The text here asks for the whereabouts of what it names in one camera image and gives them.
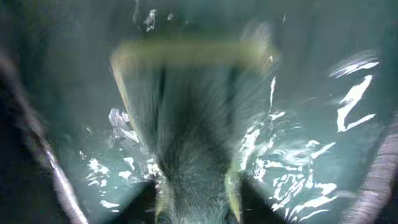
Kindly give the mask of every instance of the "green water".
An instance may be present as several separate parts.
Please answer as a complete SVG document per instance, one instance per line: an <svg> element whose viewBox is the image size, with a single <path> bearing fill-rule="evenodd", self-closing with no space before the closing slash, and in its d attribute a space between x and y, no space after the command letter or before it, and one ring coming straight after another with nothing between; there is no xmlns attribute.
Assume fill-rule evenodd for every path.
<svg viewBox="0 0 398 224"><path fill-rule="evenodd" d="M248 131L243 152L250 154L255 146L245 172L267 195L265 203L290 222L297 216L298 221L308 217L306 223L336 223L350 200L339 195L357 191L395 109L397 4L392 0L140 1L138 11L132 1L19 7L28 40L21 53L23 81L94 223L117 214L140 189L136 182L144 181L151 159L134 140L118 142L108 119L112 108L125 111L108 60L120 40L180 34L238 39L252 19L271 27L281 60L264 84L266 109ZM157 10L154 20L151 9ZM338 110L350 103L339 131ZM282 112L272 120L270 115ZM128 178L120 176L126 171Z"/></svg>

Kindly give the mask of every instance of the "blurry object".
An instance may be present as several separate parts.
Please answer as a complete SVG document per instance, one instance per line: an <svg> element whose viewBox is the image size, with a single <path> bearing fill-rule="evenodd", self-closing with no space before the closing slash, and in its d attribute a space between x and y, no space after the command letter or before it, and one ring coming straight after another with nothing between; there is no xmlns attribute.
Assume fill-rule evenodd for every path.
<svg viewBox="0 0 398 224"><path fill-rule="evenodd" d="M33 157L37 159L42 167L45 167L51 174L53 187L57 193L58 201L68 215L71 223L88 223L85 215L80 210L78 200L68 178L58 164L50 144L44 136L44 130L37 118L36 112L26 100L25 91L18 80L17 70L4 52L0 52L0 81L5 90L10 94L14 104L14 113L19 116L19 127L23 132L24 144L30 150Z"/></svg>

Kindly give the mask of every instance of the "murky water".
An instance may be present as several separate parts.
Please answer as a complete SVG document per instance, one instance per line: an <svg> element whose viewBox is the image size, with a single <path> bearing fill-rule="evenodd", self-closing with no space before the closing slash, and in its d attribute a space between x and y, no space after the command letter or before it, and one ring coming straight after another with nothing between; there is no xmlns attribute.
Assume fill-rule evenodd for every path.
<svg viewBox="0 0 398 224"><path fill-rule="evenodd" d="M234 40L251 19L264 22L280 61L264 85L264 111L241 140L240 172L287 223L336 223L396 108L396 7L388 0L76 1L54 7L57 26L35 53L44 65L27 64L35 72L23 71L24 81L81 205L98 223L161 175L110 72L116 44L181 33Z"/></svg>

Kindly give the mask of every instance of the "water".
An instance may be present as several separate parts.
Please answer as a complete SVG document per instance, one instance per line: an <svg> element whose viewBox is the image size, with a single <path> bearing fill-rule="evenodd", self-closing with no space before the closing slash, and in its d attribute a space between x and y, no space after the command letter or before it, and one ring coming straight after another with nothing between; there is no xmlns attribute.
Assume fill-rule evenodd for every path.
<svg viewBox="0 0 398 224"><path fill-rule="evenodd" d="M40 25L47 36L28 31L22 75L93 223L118 214L161 175L123 116L108 60L117 43L176 35L236 40L251 19L267 24L280 60L264 85L265 109L241 141L241 172L287 223L339 220L395 110L394 1L69 4L44 3L53 24Z"/></svg>

